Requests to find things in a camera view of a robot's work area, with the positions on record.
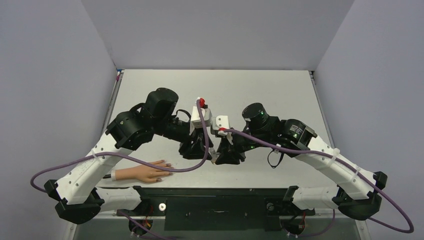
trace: wrist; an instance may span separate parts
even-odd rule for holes
[[[115,175],[115,180],[130,180],[130,179],[134,179],[134,171],[133,171],[133,167],[130,168],[124,168],[124,169],[117,169],[114,172]]]

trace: black base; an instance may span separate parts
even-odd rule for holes
[[[280,216],[302,215],[292,203],[287,188],[136,188],[150,216],[166,216],[166,231],[233,231],[264,229],[280,231]],[[159,204],[166,204],[160,211]],[[123,210],[130,216],[144,216],[149,207]],[[312,216],[314,210],[307,210]]]

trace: bolt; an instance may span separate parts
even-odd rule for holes
[[[161,204],[159,204],[159,210],[160,211],[165,211],[165,209],[167,209],[167,205],[165,204],[165,203],[161,203]]]

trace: black strap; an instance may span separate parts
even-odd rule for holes
[[[186,111],[186,110],[184,110],[184,109],[178,109],[178,110],[175,112],[175,115],[177,115],[177,114],[178,114],[178,112],[185,113],[185,115],[187,115],[188,119],[192,119],[192,115],[191,115],[188,111]]]
[[[268,157],[266,158],[268,160],[268,164],[271,166],[271,168],[275,169],[276,167],[278,167],[278,165],[280,165],[281,161],[283,160],[284,154],[281,153],[281,155],[279,156],[279,160],[277,165],[271,165],[270,163],[270,155],[274,152],[274,150],[270,151],[268,153]]]

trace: gray wall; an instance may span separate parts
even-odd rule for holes
[[[0,0],[0,239],[62,239],[55,201],[30,178],[88,153],[115,77],[79,0]]]
[[[119,68],[314,70],[354,0],[82,0]]]
[[[424,1],[356,0],[315,72],[342,154],[388,175],[415,223],[405,235],[368,221],[373,239],[424,239]],[[406,228],[384,202],[376,218]]]

